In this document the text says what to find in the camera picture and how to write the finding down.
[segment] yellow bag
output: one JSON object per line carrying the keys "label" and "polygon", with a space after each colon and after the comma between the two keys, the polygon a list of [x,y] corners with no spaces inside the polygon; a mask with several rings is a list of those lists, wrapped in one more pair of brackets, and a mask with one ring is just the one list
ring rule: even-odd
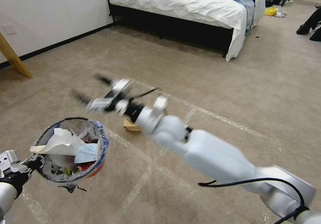
{"label": "yellow bag", "polygon": [[277,11],[278,11],[278,9],[276,7],[269,7],[269,8],[265,9],[264,15],[274,16]]}

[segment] crumpled tissue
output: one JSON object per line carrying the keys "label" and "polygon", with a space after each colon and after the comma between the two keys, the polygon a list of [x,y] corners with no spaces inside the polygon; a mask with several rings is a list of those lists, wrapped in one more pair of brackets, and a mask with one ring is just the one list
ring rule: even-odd
{"label": "crumpled tissue", "polygon": [[35,154],[56,154],[75,156],[79,147],[86,143],[77,135],[62,128],[54,128],[53,136],[46,145],[31,146],[30,152]]}

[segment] shoe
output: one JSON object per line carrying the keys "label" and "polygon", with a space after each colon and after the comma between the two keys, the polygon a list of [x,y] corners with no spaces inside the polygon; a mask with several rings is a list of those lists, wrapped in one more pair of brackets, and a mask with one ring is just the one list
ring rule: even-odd
{"label": "shoe", "polygon": [[314,42],[321,42],[321,28],[315,31],[315,33],[310,37],[310,40]]}
{"label": "shoe", "polygon": [[305,24],[301,25],[299,29],[297,30],[298,35],[305,35],[308,34],[310,31],[310,27],[306,26]]}

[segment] bed frame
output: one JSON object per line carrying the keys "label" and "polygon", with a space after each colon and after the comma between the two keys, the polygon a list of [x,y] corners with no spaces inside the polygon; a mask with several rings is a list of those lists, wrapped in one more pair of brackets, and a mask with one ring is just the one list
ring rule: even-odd
{"label": "bed frame", "polygon": [[129,7],[113,5],[108,0],[110,15],[116,25],[115,16],[124,17],[129,22],[136,22],[152,26],[152,30],[159,34],[159,39],[163,37],[175,37],[184,41],[197,43],[210,48],[223,51],[223,58],[226,57],[233,35],[233,28],[227,29],[212,26],[195,21],[180,19],[137,10]]}

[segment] trash basket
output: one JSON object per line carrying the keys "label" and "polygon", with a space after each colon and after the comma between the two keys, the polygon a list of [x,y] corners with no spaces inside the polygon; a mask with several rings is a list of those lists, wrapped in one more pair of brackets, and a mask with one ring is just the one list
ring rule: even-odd
{"label": "trash basket", "polygon": [[60,166],[64,165],[64,162],[68,163],[69,161],[70,163],[70,160],[68,159],[70,158],[70,156],[61,155],[59,158],[62,158],[60,159],[60,163],[62,164],[57,164],[57,161],[53,158],[54,155],[43,154],[45,161],[43,167],[38,170],[40,175],[51,182],[55,182],[60,186],[67,188],[67,190],[72,193],[75,187],[77,186],[78,181],[80,181],[83,178],[89,178],[94,176],[103,167],[109,142],[104,133],[103,126],[100,122],[95,120],[89,120],[83,117],[73,117],[62,119],[49,126],[37,139],[34,145],[46,145],[48,143],[48,140],[54,134],[54,128],[66,129],[70,131],[73,135],[79,136],[84,141],[97,141],[98,146],[96,161],[91,163],[90,166],[87,166],[86,169],[80,169],[78,170],[78,172],[75,173],[70,173],[67,170],[63,172],[57,171],[59,167],[60,169],[66,167]]}

